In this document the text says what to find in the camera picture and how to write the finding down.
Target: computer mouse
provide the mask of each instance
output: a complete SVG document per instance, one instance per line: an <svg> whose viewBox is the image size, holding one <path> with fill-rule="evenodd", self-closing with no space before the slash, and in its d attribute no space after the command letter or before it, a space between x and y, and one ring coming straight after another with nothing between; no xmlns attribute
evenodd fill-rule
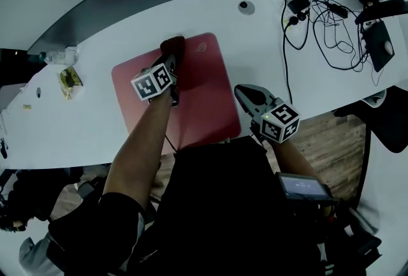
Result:
<svg viewBox="0 0 408 276"><path fill-rule="evenodd" d="M391 43L388 40L384 43L384 49L390 55L394 54L393 45L391 45Z"/></svg>

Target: wooden floor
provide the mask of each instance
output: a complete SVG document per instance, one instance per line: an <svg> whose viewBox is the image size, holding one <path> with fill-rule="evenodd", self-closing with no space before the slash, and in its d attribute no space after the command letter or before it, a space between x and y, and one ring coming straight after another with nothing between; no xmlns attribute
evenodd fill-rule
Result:
<svg viewBox="0 0 408 276"><path fill-rule="evenodd" d="M365 144L365 124L356 117L334 117L326 113L300 124L298 133L292 141L309 160L324 182L330 187L336 198L350 200L356 195L361 175ZM279 171L272 148L265 142L267 157L273 171ZM174 165L173 154L161 158L161 167L156 175L152 196L161 198L169 182ZM84 168L85 180L95 176L104 176L105 167L89 166ZM57 219L72 211L80 203L73 185L67 186L55 205L52 218Z"/></svg>

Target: black device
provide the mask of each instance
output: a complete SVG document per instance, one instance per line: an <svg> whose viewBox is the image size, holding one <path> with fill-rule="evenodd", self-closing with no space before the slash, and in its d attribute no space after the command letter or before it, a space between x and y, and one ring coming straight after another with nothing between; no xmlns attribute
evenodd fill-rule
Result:
<svg viewBox="0 0 408 276"><path fill-rule="evenodd" d="M333 199L316 177L302 175L276 173L279 184L287 200L293 203L304 201L315 202L322 205L332 205Z"/></svg>
<svg viewBox="0 0 408 276"><path fill-rule="evenodd" d="M391 44L391 39L384 21L377 22L367 30L364 30L363 39L365 40L367 52L371 56L374 69L376 72L378 72L394 56L393 52L390 54L385 49L385 43L388 41Z"/></svg>
<svg viewBox="0 0 408 276"><path fill-rule="evenodd" d="M309 11L305 12L298 12L298 14L296 14L296 16L298 17L299 21L304 21L307 18L307 15L309 14Z"/></svg>
<svg viewBox="0 0 408 276"><path fill-rule="evenodd" d="M308 8L309 5L309 0L292 0L288 3L288 8L293 12L293 14L298 14L302 10Z"/></svg>
<svg viewBox="0 0 408 276"><path fill-rule="evenodd" d="M404 0L389 0L385 2L374 3L365 8L356 18L356 24L362 24L367 21L378 18L391 17L408 13L408 2Z"/></svg>
<svg viewBox="0 0 408 276"><path fill-rule="evenodd" d="M347 18L349 16L347 10L337 4L327 3L326 5L331 12L337 14L340 18Z"/></svg>

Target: black cable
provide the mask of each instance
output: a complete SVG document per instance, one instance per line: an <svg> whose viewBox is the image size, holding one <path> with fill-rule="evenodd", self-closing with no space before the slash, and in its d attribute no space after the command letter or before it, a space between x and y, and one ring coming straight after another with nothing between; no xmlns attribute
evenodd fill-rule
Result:
<svg viewBox="0 0 408 276"><path fill-rule="evenodd" d="M318 2L327 5L327 2L324 2L324 1L318 1ZM315 7L315 6L313 6L312 9L316 12L316 14L319 14L319 13L314 9L314 7ZM317 7L319 8L319 11L322 12L320 5L317 5ZM343 23L343 27L344 27L344 29L346 30L346 33L347 33L347 36L348 36L348 38L349 38L350 43L347 43L347 42L344 41L344 40L337 41L337 27L340 25L340 24L338 24L337 22L339 22L339 21L341 21L341 22ZM351 53L354 52L354 55L356 55L356 51L355 51L355 49L354 49L354 45L353 45L353 42L352 42L352 40L351 40L349 31L348 31L348 29L347 29L347 27L346 27L346 25L345 25L345 23L344 23L344 19L338 19L338 20L336 20L335 17L334 17L334 13L333 13L332 11L328 11L327 14L326 14L326 16L323 16L323 25L324 25L324 44L326 45L327 48L332 49L332 48L337 47L341 52L343 52L343 53L345 53L345 54L351 54ZM334 38L335 38L335 44L334 44L334 46L329 46L329 45L327 45L327 42L326 42L326 27L334 27ZM350 51L346 51L346 50L340 48L340 44L345 44L345 45L347 45L348 47L350 47Z"/></svg>
<svg viewBox="0 0 408 276"><path fill-rule="evenodd" d="M362 11L352 11L352 10L350 10L347 6L344 6L343 4L340 4L339 2L336 2L335 0L328 0L329 2L331 1L331 2L334 2L335 4L337 4L337 5L339 5L341 8L344 8L344 9L346 9L348 12L351 12L356 18L357 18L357 15L355 15L355 13L361 13Z"/></svg>
<svg viewBox="0 0 408 276"><path fill-rule="evenodd" d="M381 75L383 75L384 67L382 67L381 72L380 72L380 75L378 76L377 83L375 83L375 81L374 81L374 76L373 76L373 74L374 74L374 67L373 67L373 65L372 65L372 63L371 63L370 61L367 61L367 63L369 63L369 64L371 65L371 80L372 80L372 83L377 87L378 84L380 83Z"/></svg>
<svg viewBox="0 0 408 276"><path fill-rule="evenodd" d="M341 8L344 8L345 10L350 11L350 12L357 18L357 15L355 15L353 11L351 11L347 6L344 6L344 5L340 4L339 2L336 2L336 1L334 1L334 0L314 0L314 2L325 4L328 9L330 9L330 1L336 3L336 4L339 5ZM328 17L328 18L330 17L330 13L331 13L331 19L333 20L334 23L331 24L331 25L327 24L327 25L325 25L325 27L326 27L326 26L327 26L327 27L328 27L328 26L334 26L334 28L335 28L335 43L336 43L336 45L335 45L334 47L337 47L341 52L343 52L343 53L345 53L345 54L351 54L353 51L355 52L355 50L354 50L354 45L353 45L353 42L352 42L352 40L351 40L349 31L348 31L348 29L347 29L347 27L346 27L346 24L344 23L344 19L342 18L342 19L336 20L335 17L334 17L334 13L333 13L332 11L329 11L329 12L328 12L328 14L327 14L327 17ZM336 22L338 22L338 21L341 21L341 22L343 23L343 27L344 27L344 29L346 30L346 33L347 33L347 36L348 36L348 38L349 38L350 43L347 43L347 42L345 42L345 41L343 41L343 40L340 41L340 42L337 42L336 32L337 32L337 26L338 26L339 24L337 24ZM339 47L339 45L340 45L341 43L344 43L344 44L346 44L347 46L349 46L349 47L351 48L351 51L350 51L350 52L346 52L345 50L342 50L342 49Z"/></svg>
<svg viewBox="0 0 408 276"><path fill-rule="evenodd" d="M361 68L359 70L353 69L355 72L360 73L364 69L364 63L367 62L368 59L368 53L367 51L363 52L363 44L361 43L361 39L358 42L358 52L359 52L359 57L360 57L360 62L361 62Z"/></svg>
<svg viewBox="0 0 408 276"><path fill-rule="evenodd" d="M283 7L283 10L282 10L282 16L280 17L280 25L281 25L281 27L282 27L282 31L284 32L284 37L286 38L286 40L288 41L288 43L289 43L294 49L296 49L296 50L301 50L301 49L305 46L306 41L307 41L307 36L308 36L308 34L309 34L310 12L309 12L309 10L308 10L308 12L307 12L307 26L306 26L305 39L304 39L304 41L303 41L303 43L302 43L302 45L301 45L300 47L296 47L296 46L294 46L294 45L292 44L292 42L291 42L291 41L289 40L289 38L286 36L285 27L283 26L283 18L284 18L286 6L287 6L286 1L287 1L287 0L284 0L284 7Z"/></svg>
<svg viewBox="0 0 408 276"><path fill-rule="evenodd" d="M323 14L324 14L325 12L327 12L327 11L329 11L329 9L327 9L327 10L323 11L322 13L320 13L320 14L317 16L317 18L315 19L315 21L313 21L313 34L314 34L314 37L315 37L315 39L316 39L316 43L317 43L317 45L318 45L318 47L319 47L319 49L320 49L320 51L321 51L321 53L322 53L324 59L326 60L327 64L328 64L331 68L333 68L333 69L339 69L339 70L341 70L341 71L348 71L348 70L350 70L350 69L354 69L354 68L356 68L358 65L360 65L361 60L359 60L358 63L357 63L356 65L354 65L354 66L353 66L353 64L352 64L350 68L341 68L341 67L338 67L338 66L334 66L334 65L330 64L329 60L327 59L326 55L325 55L324 52L323 52L323 49L322 49L321 46L320 46L319 41L317 40L317 35L316 35L316 22L322 22L322 23L324 24L324 21L318 20L318 19L319 19L319 17L320 17L321 15L323 15Z"/></svg>
<svg viewBox="0 0 408 276"><path fill-rule="evenodd" d="M169 144L171 145L171 147L173 148L173 150L174 150L175 152L177 152L176 148L173 146L173 144L171 143L171 141L168 139L167 134L165 135L165 137L166 137L168 143L169 143Z"/></svg>
<svg viewBox="0 0 408 276"><path fill-rule="evenodd" d="M285 62L286 87L288 88L288 92L289 92L289 100L290 100L291 104L293 104L292 92L291 92L291 88L290 88L290 86L289 86L288 62L287 62L287 60L286 60L286 51L285 51L285 43L286 43L286 37L285 37L285 35L286 35L286 30L288 29L289 26L290 26L290 24L288 24L288 25L285 27L284 31L283 31L283 46L282 46L282 49L283 49L283 59L284 59L284 62Z"/></svg>

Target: person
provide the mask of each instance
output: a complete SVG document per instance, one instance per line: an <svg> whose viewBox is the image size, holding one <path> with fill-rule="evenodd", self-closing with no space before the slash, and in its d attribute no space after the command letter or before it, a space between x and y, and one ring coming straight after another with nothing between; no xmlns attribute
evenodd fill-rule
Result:
<svg viewBox="0 0 408 276"><path fill-rule="evenodd" d="M17 171L17 180L7 197L0 191L0 230L21 232L33 218L46 221L62 189L79 182L82 173L82 168ZM11 170L3 172L1 190L13 174Z"/></svg>
<svg viewBox="0 0 408 276"><path fill-rule="evenodd" d="M64 273L47 258L47 250L52 241L48 232L34 244L32 238L26 238L18 253L18 262L27 276L63 276Z"/></svg>
<svg viewBox="0 0 408 276"><path fill-rule="evenodd" d="M250 137L178 151L154 224L143 231L172 101L169 89L152 98L120 148L98 207L81 221L87 245L67 252L65 275L319 275L316 241L281 200L266 150ZM272 148L282 172L318 177L289 140Z"/></svg>

